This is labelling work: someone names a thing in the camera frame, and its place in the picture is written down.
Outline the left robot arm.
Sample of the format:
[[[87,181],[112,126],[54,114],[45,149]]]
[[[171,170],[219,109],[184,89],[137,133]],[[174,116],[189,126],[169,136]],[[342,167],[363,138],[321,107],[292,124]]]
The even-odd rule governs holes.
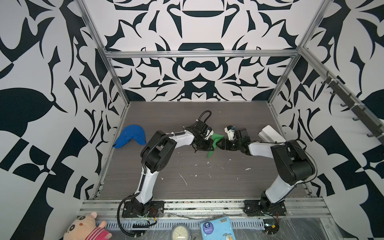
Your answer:
[[[141,152],[142,172],[132,200],[141,216],[146,214],[153,199],[153,190],[159,175],[168,164],[175,149],[192,146],[194,151],[212,151],[214,131],[203,121],[197,121],[176,133],[157,131]]]

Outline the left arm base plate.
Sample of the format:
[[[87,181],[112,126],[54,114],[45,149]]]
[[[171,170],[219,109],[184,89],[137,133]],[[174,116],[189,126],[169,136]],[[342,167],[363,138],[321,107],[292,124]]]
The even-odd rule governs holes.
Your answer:
[[[123,218],[149,217],[155,218],[164,213],[164,201],[149,201],[143,205],[138,201],[127,201],[123,207]]]

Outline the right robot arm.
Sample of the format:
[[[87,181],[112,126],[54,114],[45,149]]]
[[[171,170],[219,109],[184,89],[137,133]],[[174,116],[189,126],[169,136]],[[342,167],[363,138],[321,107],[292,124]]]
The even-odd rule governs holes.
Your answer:
[[[316,174],[315,165],[297,141],[287,141],[270,125],[261,130],[258,141],[252,141],[245,128],[231,127],[225,132],[228,137],[217,142],[218,148],[266,157],[275,162],[278,176],[261,195],[261,211],[266,212],[281,205],[296,185]]]

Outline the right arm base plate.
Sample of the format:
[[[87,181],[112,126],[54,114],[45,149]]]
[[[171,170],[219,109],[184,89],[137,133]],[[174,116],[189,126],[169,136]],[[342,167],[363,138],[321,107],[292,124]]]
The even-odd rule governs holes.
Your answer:
[[[260,200],[245,200],[243,208],[243,212],[249,217],[262,215],[285,216],[286,210],[284,200],[272,204],[268,199],[264,198]]]

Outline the green square paper sheet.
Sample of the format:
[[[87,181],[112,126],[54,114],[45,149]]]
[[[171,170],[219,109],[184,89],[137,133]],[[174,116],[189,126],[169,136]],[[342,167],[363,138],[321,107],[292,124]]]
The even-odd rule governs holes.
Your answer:
[[[224,138],[224,135],[213,134],[211,139],[213,140],[213,150],[209,151],[207,158],[210,158],[217,148],[217,143]]]

